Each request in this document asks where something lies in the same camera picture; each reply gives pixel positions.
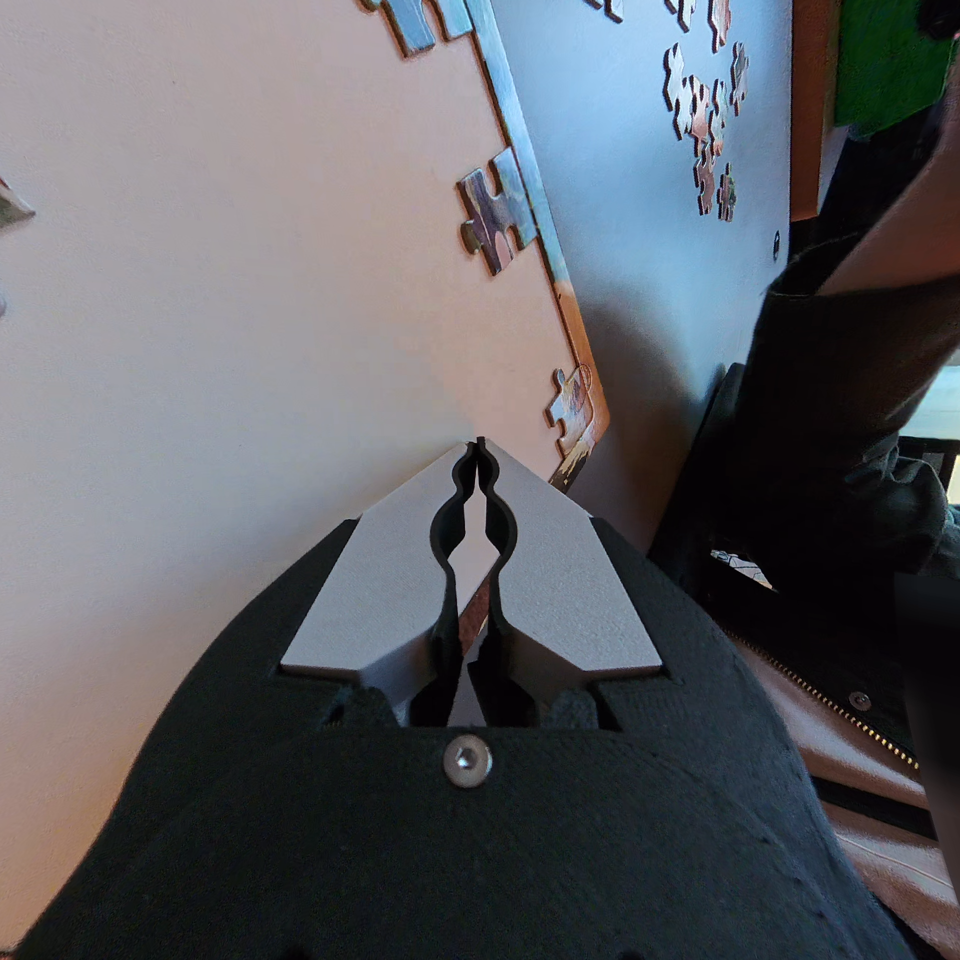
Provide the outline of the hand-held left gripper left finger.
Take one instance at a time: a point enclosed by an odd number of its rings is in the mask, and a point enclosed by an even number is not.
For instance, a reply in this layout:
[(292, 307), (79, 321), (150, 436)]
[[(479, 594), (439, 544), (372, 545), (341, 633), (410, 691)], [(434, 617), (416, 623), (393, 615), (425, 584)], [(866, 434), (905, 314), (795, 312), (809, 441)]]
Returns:
[(359, 518), (281, 667), (380, 690), (414, 726), (447, 726), (463, 662), (450, 555), (476, 446), (459, 443)]

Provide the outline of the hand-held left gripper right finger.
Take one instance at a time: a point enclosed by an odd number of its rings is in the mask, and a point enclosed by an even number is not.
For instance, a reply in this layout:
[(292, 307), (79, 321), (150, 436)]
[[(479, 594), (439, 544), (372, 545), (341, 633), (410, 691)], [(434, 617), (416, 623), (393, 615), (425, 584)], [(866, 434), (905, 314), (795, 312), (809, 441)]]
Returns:
[(487, 726), (538, 726), (557, 698), (664, 664), (592, 517), (480, 439), (489, 573), (480, 706)]

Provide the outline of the jigsaw puzzle board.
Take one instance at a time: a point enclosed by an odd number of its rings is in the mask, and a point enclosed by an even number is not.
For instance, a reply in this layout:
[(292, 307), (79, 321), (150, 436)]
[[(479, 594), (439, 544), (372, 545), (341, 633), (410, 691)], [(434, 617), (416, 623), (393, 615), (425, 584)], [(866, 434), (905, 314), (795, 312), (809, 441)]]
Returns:
[(458, 441), (541, 477), (541, 252), (464, 249), (504, 148), (467, 36), (358, 2), (2, 2), (2, 950), (236, 614)]

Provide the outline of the person's right forearm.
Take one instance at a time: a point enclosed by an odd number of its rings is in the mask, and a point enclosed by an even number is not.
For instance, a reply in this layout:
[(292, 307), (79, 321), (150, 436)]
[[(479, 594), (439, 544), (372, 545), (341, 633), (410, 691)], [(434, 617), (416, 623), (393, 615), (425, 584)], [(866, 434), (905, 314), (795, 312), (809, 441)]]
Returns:
[(958, 113), (864, 232), (797, 258), (769, 288), (738, 395), (736, 444), (857, 464), (911, 420), (958, 349)]

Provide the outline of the orange blue puzzle piece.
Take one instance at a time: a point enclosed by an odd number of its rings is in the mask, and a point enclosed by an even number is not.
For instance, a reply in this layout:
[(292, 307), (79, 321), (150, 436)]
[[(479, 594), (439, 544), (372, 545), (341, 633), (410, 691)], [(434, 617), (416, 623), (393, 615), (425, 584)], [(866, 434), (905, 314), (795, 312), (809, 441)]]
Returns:
[(561, 368), (552, 374), (555, 396), (545, 410), (549, 426), (560, 426), (557, 440), (560, 455), (565, 458), (574, 449), (594, 418), (590, 397), (593, 373), (590, 366), (577, 366), (567, 376)]

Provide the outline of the person's dark jacket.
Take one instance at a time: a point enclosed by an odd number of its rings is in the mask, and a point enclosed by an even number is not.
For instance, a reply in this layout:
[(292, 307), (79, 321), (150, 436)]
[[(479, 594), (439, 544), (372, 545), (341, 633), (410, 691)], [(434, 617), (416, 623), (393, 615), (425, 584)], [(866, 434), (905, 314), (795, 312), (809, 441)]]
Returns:
[(836, 625), (764, 583), (716, 516), (712, 467), (725, 449), (743, 364), (724, 372), (707, 404), (649, 551), (650, 560), (733, 638), (901, 763), (920, 770), (903, 669), (861, 625)]

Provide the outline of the person's brown shirt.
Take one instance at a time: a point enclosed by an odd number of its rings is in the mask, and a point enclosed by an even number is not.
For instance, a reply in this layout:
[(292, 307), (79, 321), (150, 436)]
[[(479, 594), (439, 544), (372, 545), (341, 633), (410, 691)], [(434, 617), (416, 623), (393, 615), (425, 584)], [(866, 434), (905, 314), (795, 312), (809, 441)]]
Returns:
[(779, 712), (847, 859), (868, 889), (943, 958), (959, 957), (959, 910), (917, 772), (894, 750), (737, 644)]

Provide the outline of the blue purple puzzle piece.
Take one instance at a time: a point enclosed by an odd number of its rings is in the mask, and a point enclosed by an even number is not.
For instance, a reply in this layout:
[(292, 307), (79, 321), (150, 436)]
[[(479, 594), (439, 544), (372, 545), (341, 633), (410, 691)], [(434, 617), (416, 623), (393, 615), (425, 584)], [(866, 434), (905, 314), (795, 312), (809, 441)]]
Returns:
[(523, 249), (539, 237), (539, 230), (514, 148), (500, 152), (491, 164), (499, 192), (490, 191), (481, 169), (460, 179), (457, 188), (466, 214), (461, 224), (463, 246), (472, 254), (482, 253), (489, 273), (496, 276), (513, 259), (509, 231), (514, 231), (516, 246)]

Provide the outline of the cluster of loose puzzle pieces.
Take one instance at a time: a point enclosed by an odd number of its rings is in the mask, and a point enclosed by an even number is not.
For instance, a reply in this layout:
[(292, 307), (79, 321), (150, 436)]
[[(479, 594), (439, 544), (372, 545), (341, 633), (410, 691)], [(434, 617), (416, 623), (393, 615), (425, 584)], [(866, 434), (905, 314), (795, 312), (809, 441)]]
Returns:
[(723, 161), (727, 128), (741, 114), (748, 95), (750, 57), (743, 42), (730, 48), (727, 78), (704, 81), (690, 73), (681, 45), (673, 44), (663, 58), (663, 98), (678, 140), (692, 142), (692, 175), (698, 212), (715, 212), (720, 221), (735, 218), (738, 202), (732, 164)]

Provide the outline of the grey white puzzle piece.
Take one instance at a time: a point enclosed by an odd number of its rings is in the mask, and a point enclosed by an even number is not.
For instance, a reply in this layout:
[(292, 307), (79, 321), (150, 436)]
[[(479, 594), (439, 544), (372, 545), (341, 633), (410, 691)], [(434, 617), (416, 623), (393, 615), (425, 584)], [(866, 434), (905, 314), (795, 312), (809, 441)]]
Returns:
[(0, 179), (0, 225), (1, 231), (36, 216), (36, 211), (21, 198), (1, 177)]

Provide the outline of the light blue puzzle piece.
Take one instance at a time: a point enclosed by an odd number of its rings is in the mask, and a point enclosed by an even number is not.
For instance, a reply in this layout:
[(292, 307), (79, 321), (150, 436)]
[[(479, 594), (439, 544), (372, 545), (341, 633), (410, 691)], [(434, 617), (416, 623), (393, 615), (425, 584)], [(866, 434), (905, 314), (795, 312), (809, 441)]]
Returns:
[(436, 37), (427, 22), (425, 6), (431, 6), (438, 18), (445, 41), (459, 39), (474, 31), (474, 24), (465, 1), (360, 1), (370, 13), (386, 15), (404, 58), (418, 56), (436, 44)]

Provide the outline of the green plastic bin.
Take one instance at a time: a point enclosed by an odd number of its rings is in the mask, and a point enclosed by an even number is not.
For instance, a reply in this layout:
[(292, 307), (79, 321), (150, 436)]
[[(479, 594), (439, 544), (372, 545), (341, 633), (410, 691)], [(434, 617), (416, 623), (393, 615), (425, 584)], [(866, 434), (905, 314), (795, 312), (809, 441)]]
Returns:
[(842, 2), (835, 125), (867, 138), (933, 105), (958, 31), (957, 1)]

